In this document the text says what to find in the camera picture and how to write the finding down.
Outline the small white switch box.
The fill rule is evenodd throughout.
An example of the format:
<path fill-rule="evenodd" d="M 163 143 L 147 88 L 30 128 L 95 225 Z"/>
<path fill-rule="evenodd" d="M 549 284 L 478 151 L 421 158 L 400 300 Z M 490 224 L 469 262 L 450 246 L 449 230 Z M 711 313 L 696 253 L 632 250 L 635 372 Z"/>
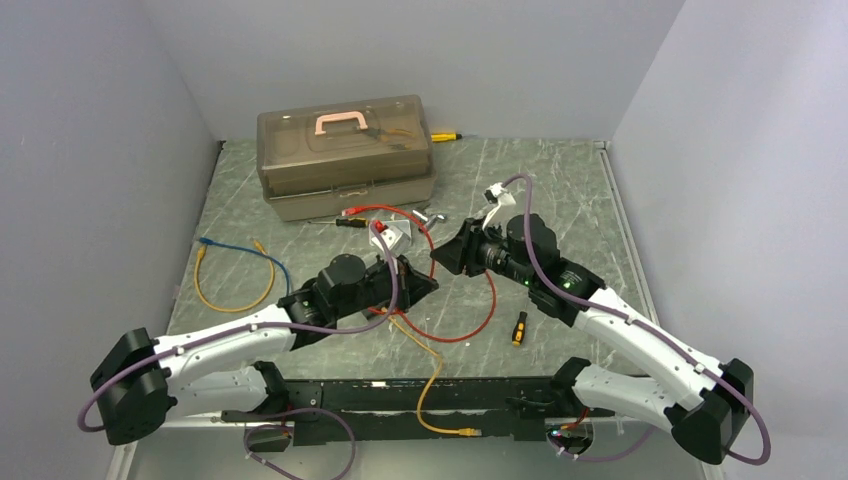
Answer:
<path fill-rule="evenodd" d="M 417 242 L 417 238 L 420 236 L 418 226 L 408 219 L 398 220 L 396 222 L 396 226 L 406 236 L 408 243 L 411 246 L 414 246 Z"/>

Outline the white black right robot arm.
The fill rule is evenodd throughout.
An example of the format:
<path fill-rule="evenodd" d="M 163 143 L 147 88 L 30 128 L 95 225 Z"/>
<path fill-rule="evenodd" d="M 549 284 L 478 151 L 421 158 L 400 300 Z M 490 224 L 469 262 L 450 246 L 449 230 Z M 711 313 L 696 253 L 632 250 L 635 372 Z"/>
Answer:
<path fill-rule="evenodd" d="M 611 346 L 644 373 L 617 374 L 572 357 L 550 380 L 560 413 L 623 414 L 669 433 L 685 452 L 713 465 L 741 457 L 732 445 L 754 420 L 763 451 L 751 462 L 769 459 L 771 440 L 753 405 L 752 369 L 739 359 L 721 362 L 654 325 L 596 274 L 563 257 L 538 215 L 515 216 L 503 229 L 468 218 L 431 257 L 454 275 L 495 273 L 526 287 L 541 313 Z"/>

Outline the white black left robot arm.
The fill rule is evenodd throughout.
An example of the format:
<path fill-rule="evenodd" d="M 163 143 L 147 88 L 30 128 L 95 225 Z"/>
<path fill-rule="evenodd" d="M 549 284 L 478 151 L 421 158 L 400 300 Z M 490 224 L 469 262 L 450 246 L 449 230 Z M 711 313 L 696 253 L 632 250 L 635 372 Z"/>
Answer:
<path fill-rule="evenodd" d="M 272 420 L 292 406 L 282 373 L 269 356 L 341 334 L 339 320 L 369 308 L 410 307 L 438 283 L 400 256 L 366 265 L 342 254 L 300 289 L 256 313 L 206 329 L 151 337 L 144 328 L 122 335 L 91 374 L 99 430 L 113 446 L 138 441 L 166 421 L 218 411 Z"/>

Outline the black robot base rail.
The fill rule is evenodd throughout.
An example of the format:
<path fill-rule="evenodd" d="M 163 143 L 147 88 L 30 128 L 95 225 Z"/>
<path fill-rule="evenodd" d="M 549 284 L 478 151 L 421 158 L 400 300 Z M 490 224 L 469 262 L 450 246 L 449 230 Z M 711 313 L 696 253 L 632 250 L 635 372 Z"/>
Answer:
<path fill-rule="evenodd" d="M 483 437 L 542 441 L 549 429 L 586 426 L 590 410 L 553 388 L 546 376 L 394 379 L 288 379 L 275 411 L 221 414 L 225 423 L 276 423 L 296 446 L 450 438 L 456 429 Z"/>

